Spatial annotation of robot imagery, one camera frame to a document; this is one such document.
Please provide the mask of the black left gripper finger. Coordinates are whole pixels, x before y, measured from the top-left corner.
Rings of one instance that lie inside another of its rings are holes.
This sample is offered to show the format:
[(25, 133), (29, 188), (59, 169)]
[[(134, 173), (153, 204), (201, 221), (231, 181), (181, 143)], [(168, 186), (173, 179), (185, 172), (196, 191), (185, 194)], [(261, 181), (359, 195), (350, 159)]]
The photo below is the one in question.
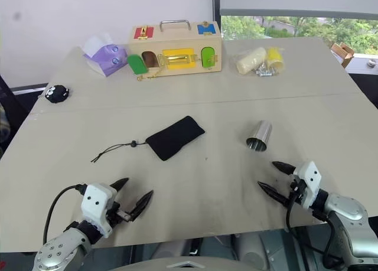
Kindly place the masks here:
[(136, 202), (136, 205), (133, 208), (133, 210), (129, 212), (129, 215), (130, 215), (129, 221), (136, 220), (139, 217), (139, 215), (143, 212), (143, 210), (146, 209), (148, 203), (150, 202), (152, 198), (153, 193), (154, 191), (151, 190), (150, 192), (146, 193), (141, 199), (139, 199)]
[(114, 188), (117, 192), (119, 192), (123, 186), (129, 181), (129, 178), (121, 178), (114, 183), (110, 184), (110, 187)]

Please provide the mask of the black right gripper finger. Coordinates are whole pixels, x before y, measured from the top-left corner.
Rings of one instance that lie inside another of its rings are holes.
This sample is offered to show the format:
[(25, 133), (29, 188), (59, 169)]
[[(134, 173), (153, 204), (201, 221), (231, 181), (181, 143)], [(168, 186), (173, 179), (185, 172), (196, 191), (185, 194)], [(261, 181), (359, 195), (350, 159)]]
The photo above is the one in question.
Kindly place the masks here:
[(284, 163), (284, 162), (280, 162), (280, 161), (273, 161), (272, 164), (280, 172), (283, 172), (284, 174), (287, 174), (287, 175), (292, 175), (296, 169), (295, 166)]
[(289, 199), (286, 198), (284, 195), (278, 193), (277, 190), (274, 187), (268, 185), (267, 183), (261, 182), (261, 181), (258, 181), (258, 185), (273, 200), (282, 204), (284, 207), (288, 206)]

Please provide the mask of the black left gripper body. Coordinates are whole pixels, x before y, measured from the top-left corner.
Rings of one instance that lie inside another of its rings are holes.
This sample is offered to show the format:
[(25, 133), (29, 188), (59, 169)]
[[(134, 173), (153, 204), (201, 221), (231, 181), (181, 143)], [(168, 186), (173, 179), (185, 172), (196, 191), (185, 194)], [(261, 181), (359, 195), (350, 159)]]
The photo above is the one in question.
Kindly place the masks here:
[(117, 226), (123, 221), (129, 222), (131, 216), (127, 212), (121, 210), (120, 204), (114, 201), (110, 209), (106, 212), (106, 219), (111, 226)]

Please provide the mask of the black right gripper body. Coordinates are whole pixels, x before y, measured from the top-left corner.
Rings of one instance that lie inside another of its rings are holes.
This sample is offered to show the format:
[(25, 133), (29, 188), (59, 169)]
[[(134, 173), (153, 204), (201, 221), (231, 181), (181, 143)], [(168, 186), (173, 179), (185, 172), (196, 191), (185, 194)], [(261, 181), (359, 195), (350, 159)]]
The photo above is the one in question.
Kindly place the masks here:
[(289, 193), (289, 206), (293, 206), (294, 203), (302, 205), (304, 200), (304, 194), (306, 190), (306, 183), (303, 179), (295, 177), (290, 184), (290, 193)]

